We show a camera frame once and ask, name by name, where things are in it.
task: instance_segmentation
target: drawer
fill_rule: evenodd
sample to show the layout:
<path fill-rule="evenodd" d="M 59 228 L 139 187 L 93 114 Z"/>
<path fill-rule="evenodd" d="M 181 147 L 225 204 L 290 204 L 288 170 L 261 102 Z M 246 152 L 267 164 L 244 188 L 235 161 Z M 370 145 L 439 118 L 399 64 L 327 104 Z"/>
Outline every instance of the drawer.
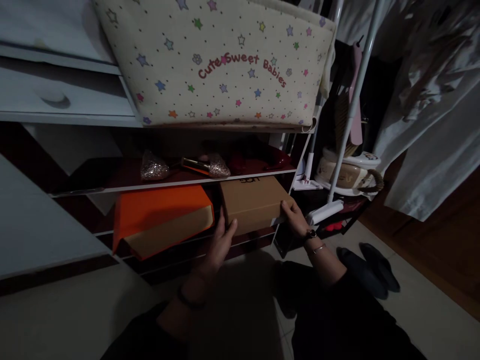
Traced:
<path fill-rule="evenodd" d="M 0 41 L 115 64 L 91 0 L 2 1 Z"/>
<path fill-rule="evenodd" d="M 0 111 L 134 116 L 117 75 L 0 57 Z"/>

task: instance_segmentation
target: white shelf board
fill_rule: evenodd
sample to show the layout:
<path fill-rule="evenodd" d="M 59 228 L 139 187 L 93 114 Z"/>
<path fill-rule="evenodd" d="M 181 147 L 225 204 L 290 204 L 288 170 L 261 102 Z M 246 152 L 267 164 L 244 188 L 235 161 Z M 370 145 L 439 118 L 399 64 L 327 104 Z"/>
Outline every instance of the white shelf board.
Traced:
<path fill-rule="evenodd" d="M 121 75 L 119 67 L 108 62 L 10 44 L 3 41 L 0 41 L 0 56 L 97 73 Z"/>
<path fill-rule="evenodd" d="M 135 116 L 0 111 L 0 121 L 142 128 Z"/>
<path fill-rule="evenodd" d="M 206 178 L 201 179 L 201 180 L 177 181 L 177 182 L 157 182 L 157 183 L 153 183 L 153 184 L 144 184 L 144 185 L 108 187 L 108 188 L 105 188 L 103 190 L 98 190 L 98 191 L 94 190 L 94 191 L 86 192 L 86 193 L 73 193 L 73 194 L 62 194 L 62 195 L 50 194 L 50 197 L 51 198 L 63 198 L 63 197 L 68 197 L 68 196 L 105 194 L 105 193 L 121 193 L 121 192 L 145 190 L 145 189 L 169 188 L 169 187 L 174 187 L 174 186 L 214 183 L 214 182 L 221 182 L 221 181 L 228 181 L 228 180 L 260 178 L 260 177 L 264 177 L 264 176 L 273 176 L 273 175 L 279 175 L 279 174 L 294 173 L 296 171 L 297 171 L 297 169 L 288 169 L 288 170 L 261 172 L 261 173 L 257 173 L 257 174 L 230 176 L 230 177 L 226 177 L 226 178 L 209 178 L 209 177 L 206 177 Z"/>

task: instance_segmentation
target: slipper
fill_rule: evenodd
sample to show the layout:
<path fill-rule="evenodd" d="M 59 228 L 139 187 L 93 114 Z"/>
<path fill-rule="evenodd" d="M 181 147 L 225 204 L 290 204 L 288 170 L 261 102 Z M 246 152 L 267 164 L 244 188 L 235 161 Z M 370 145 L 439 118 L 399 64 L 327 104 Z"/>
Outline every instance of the slipper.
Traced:
<path fill-rule="evenodd" d="M 386 300 L 389 297 L 388 290 L 375 276 L 370 265 L 358 255 L 344 247 L 337 247 L 338 259 L 346 266 L 348 271 L 377 299 Z"/>
<path fill-rule="evenodd" d="M 385 288 L 394 293 L 400 292 L 400 284 L 392 273 L 389 261 L 369 243 L 360 243 L 360 251 L 375 275 Z"/>

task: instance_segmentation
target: wooden floor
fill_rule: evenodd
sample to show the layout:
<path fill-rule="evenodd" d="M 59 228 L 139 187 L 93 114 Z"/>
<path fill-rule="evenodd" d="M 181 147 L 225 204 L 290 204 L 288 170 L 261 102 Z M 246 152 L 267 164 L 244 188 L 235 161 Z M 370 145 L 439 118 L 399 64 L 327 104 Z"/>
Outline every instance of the wooden floor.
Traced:
<path fill-rule="evenodd" d="M 389 190 L 387 187 L 359 220 L 480 321 L 478 184 L 479 168 L 424 222 L 384 206 Z"/>

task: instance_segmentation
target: fabric storage basket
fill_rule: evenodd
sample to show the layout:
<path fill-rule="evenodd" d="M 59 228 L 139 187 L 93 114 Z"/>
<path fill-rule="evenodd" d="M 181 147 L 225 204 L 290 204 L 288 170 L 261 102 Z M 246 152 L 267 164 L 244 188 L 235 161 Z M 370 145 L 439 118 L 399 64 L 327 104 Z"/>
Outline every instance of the fabric storage basket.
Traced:
<path fill-rule="evenodd" d="M 97 0 L 151 126 L 310 126 L 328 97 L 335 24 L 273 0 Z"/>

